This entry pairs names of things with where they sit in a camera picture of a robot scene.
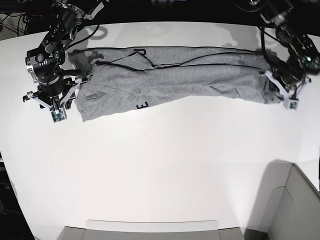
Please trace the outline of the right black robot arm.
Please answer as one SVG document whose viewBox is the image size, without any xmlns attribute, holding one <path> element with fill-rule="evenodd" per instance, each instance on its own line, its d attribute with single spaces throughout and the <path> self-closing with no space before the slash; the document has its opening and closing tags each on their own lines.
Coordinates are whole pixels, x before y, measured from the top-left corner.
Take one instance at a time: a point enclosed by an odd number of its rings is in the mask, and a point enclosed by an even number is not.
<svg viewBox="0 0 320 240">
<path fill-rule="evenodd" d="M 42 106 L 51 106 L 60 102 L 60 94 L 66 98 L 67 92 L 76 85 L 71 76 L 80 75 L 78 70 L 61 69 L 66 51 L 85 23 L 103 9 L 104 3 L 102 0 L 62 0 L 59 6 L 56 22 L 49 26 L 39 47 L 26 53 L 26 69 L 38 87 L 37 92 L 30 91 L 22 97 L 24 102 L 37 99 L 42 101 Z"/>
</svg>

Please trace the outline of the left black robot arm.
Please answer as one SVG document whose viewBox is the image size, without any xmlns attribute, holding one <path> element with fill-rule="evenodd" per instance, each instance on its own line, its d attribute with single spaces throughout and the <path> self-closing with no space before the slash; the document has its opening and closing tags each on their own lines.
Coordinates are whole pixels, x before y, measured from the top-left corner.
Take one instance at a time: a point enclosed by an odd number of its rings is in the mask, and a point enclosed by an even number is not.
<svg viewBox="0 0 320 240">
<path fill-rule="evenodd" d="M 265 60 L 272 66 L 273 76 L 286 89 L 297 89 L 297 84 L 308 75 L 320 73 L 320 53 L 313 41 L 290 21 L 294 5 L 289 0 L 245 0 L 247 12 L 259 12 L 266 24 L 275 27 L 276 40 L 287 48 L 289 57 L 282 61 L 267 54 L 265 28 L 260 30 L 261 48 Z"/>
</svg>

